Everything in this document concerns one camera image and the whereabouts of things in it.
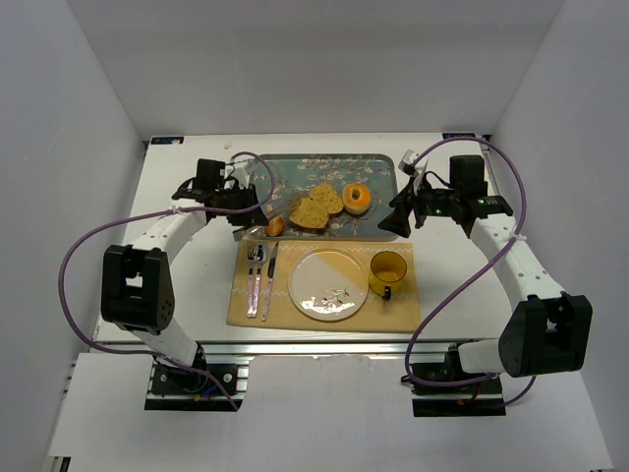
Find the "metal serving tongs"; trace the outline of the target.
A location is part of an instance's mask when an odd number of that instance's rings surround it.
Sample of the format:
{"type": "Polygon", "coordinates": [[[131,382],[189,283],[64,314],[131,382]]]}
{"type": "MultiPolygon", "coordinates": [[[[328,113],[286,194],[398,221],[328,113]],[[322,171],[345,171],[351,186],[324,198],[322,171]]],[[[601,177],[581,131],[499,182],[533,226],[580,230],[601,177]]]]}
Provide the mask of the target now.
{"type": "MultiPolygon", "coordinates": [[[[302,194],[292,194],[283,204],[273,211],[267,211],[266,217],[269,221],[277,216],[281,216],[287,219],[292,211],[294,211],[300,204],[302,194]]],[[[233,240],[240,242],[243,239],[263,239],[266,237],[265,227],[260,225],[254,225],[249,227],[238,228],[232,232],[233,240]]]]}

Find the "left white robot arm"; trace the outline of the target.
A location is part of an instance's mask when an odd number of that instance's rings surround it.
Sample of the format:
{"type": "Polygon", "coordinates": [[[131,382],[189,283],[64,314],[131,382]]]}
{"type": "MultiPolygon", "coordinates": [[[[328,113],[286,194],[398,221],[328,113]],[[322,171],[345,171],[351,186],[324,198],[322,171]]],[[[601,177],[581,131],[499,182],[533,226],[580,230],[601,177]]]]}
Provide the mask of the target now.
{"type": "Polygon", "coordinates": [[[203,369],[200,345],[174,320],[170,264],[215,217],[244,229],[265,225],[262,206],[271,195],[257,196],[246,164],[200,159],[196,175],[172,195],[170,209],[133,242],[105,251],[102,318],[140,339],[154,357],[179,369],[203,369]]]}

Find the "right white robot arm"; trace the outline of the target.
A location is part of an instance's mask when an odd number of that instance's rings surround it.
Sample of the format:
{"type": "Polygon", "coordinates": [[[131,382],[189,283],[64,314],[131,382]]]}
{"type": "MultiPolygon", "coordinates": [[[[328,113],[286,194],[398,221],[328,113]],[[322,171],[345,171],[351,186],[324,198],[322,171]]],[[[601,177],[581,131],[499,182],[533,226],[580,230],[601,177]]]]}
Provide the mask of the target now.
{"type": "Polygon", "coordinates": [[[400,169],[409,183],[390,202],[393,211],[379,228],[408,237],[427,217],[449,217],[492,264],[512,315],[501,335],[455,348],[447,375],[460,382],[472,375],[513,378],[578,371],[583,367],[593,308],[583,295],[570,295],[516,233],[516,219],[501,196],[487,191],[485,162],[478,155],[449,160],[449,180],[435,188],[418,154],[407,151],[400,169]],[[410,223],[414,216],[416,221],[410,223]]]}

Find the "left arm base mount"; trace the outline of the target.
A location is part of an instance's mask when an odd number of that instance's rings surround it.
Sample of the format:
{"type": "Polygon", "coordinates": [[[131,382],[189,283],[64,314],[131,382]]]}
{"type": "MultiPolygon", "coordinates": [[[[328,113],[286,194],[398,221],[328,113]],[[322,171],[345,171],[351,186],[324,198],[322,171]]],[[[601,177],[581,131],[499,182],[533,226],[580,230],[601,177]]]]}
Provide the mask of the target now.
{"type": "MultiPolygon", "coordinates": [[[[207,371],[240,407],[247,390],[250,360],[208,355],[206,362],[207,371]]],[[[162,412],[235,412],[229,399],[214,381],[158,362],[154,362],[151,367],[144,409],[162,412]]]]}

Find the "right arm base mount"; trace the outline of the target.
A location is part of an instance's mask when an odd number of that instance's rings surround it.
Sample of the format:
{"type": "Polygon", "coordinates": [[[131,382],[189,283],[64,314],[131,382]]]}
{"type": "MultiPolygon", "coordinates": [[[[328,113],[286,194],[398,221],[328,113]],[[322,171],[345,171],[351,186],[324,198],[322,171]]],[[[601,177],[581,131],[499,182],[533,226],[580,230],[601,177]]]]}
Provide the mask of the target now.
{"type": "Polygon", "coordinates": [[[411,388],[416,418],[506,415],[500,379],[455,387],[432,387],[418,384],[404,375],[400,382],[411,388]]]}

